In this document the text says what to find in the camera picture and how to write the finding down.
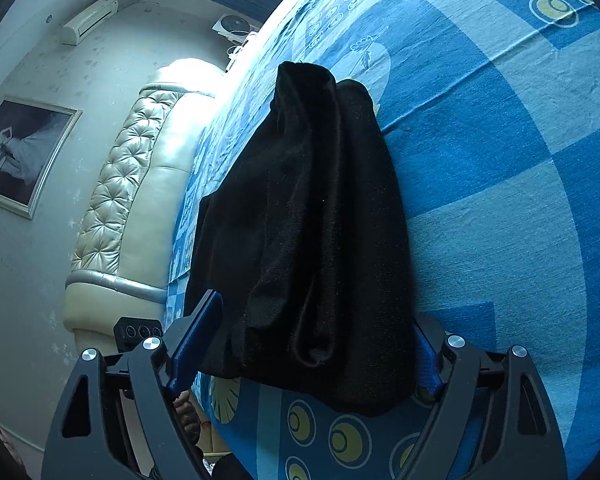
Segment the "person's left hand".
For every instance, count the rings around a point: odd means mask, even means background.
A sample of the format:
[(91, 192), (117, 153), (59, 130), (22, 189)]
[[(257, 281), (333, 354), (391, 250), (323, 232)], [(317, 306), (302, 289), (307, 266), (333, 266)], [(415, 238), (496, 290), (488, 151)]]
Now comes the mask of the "person's left hand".
[(194, 407), (193, 393), (190, 390), (181, 392), (174, 401), (174, 408), (188, 440), (196, 445), (200, 439), (201, 421)]

